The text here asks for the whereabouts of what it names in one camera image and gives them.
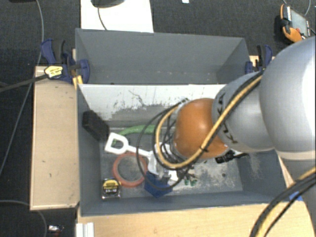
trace gray robot arm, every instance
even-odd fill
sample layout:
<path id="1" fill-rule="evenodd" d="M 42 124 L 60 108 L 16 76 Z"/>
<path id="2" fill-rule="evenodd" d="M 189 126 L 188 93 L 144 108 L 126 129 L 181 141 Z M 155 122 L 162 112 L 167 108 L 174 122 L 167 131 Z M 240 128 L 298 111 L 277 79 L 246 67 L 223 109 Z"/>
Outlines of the gray robot arm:
<path id="1" fill-rule="evenodd" d="M 261 83 L 234 110 L 218 133 L 233 150 L 275 149 L 294 179 L 315 166 L 315 37 L 297 42 L 265 69 Z M 236 89 L 255 73 L 226 85 L 212 107 L 213 122 Z M 314 231 L 316 187 L 303 195 Z"/>

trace yellow cable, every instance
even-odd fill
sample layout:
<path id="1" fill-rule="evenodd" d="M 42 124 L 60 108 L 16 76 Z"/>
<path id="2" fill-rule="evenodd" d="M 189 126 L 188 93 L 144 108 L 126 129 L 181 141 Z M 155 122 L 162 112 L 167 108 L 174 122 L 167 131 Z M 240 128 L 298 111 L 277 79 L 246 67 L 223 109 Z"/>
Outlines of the yellow cable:
<path id="1" fill-rule="evenodd" d="M 237 101 L 242 98 L 249 90 L 251 90 L 260 80 L 261 80 L 262 76 L 259 76 L 257 79 L 255 79 L 252 83 L 250 83 L 248 86 L 246 86 L 231 102 L 230 104 L 225 108 L 225 110 L 223 111 L 223 113 L 219 116 L 218 120 L 215 122 L 214 126 L 212 127 L 212 129 L 210 130 L 210 132 L 208 133 L 208 135 L 206 136 L 205 140 L 203 141 L 202 145 L 200 146 L 200 148 L 194 153 L 194 155 L 192 155 L 190 158 L 186 159 L 183 162 L 180 163 L 171 163 L 169 161 L 167 161 L 164 157 L 163 154 L 161 152 L 160 147 L 157 147 L 157 152 L 158 152 L 158 157 L 161 160 L 161 162 L 163 164 L 165 164 L 166 166 L 170 167 L 170 168 L 182 168 L 184 166 L 187 166 L 188 164 L 191 164 L 194 160 L 196 160 L 200 154 L 203 153 L 203 149 L 206 147 L 208 141 L 210 140 L 210 138 L 213 136 L 214 132 L 217 130 L 217 128 L 221 125 L 222 121 L 224 120 L 224 118 L 227 116 L 227 114 L 232 110 L 232 108 L 235 106 L 235 104 L 237 103 Z M 163 116 L 163 118 L 161 119 L 161 121 L 159 122 L 158 126 L 157 126 L 157 132 L 156 132 L 156 145 L 159 145 L 159 137 L 160 137 L 160 131 L 162 128 L 163 123 L 166 121 L 166 119 L 171 116 L 171 114 L 178 109 L 178 107 L 174 107 L 173 109 L 171 109 L 165 116 Z"/>
<path id="2" fill-rule="evenodd" d="M 310 170 L 306 171 L 303 175 L 301 175 L 298 180 L 303 180 L 307 176 L 310 176 L 316 172 L 316 167 L 311 168 Z M 259 227 L 259 230 L 257 232 L 256 237 L 263 237 L 266 233 L 266 230 L 269 229 L 268 222 L 271 221 L 272 218 L 275 218 L 275 212 L 277 211 L 277 208 L 280 207 L 281 201 L 268 212 L 266 218 L 262 221 L 261 226 Z"/>

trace wooden board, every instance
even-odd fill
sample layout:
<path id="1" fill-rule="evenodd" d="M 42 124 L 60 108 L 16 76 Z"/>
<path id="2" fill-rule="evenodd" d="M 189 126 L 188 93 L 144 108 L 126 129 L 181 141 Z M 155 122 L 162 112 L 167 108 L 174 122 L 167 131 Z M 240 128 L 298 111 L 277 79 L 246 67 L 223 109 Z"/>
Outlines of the wooden board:
<path id="1" fill-rule="evenodd" d="M 44 67 L 36 68 L 36 76 Z M 34 87 L 30 209 L 75 207 L 79 202 L 76 94 L 59 80 Z"/>

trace black object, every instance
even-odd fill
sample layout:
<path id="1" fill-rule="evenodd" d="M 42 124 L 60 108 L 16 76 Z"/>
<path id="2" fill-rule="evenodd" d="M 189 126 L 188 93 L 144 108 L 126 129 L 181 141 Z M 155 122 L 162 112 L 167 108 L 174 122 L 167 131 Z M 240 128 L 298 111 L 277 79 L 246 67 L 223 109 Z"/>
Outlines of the black object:
<path id="1" fill-rule="evenodd" d="M 232 150 L 229 150 L 224 156 L 216 157 L 215 160 L 216 160 L 216 162 L 218 164 L 220 164 L 220 163 L 231 161 L 231 160 L 233 160 L 235 158 L 241 158 L 243 156 L 247 156 L 248 155 L 246 153 L 242 153 L 242 154 L 239 154 L 239 155 L 235 156 L 234 154 L 235 153 Z"/>
<path id="2" fill-rule="evenodd" d="M 108 125 L 94 111 L 83 113 L 82 126 L 97 141 L 105 141 L 109 134 Z"/>

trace orange device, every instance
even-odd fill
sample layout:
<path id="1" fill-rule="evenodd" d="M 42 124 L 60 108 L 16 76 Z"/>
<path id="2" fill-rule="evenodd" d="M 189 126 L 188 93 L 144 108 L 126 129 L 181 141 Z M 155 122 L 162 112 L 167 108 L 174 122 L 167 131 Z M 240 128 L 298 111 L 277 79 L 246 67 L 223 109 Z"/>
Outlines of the orange device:
<path id="1" fill-rule="evenodd" d="M 282 32 L 290 41 L 298 42 L 311 35 L 308 20 L 290 6 L 281 5 L 280 17 Z"/>

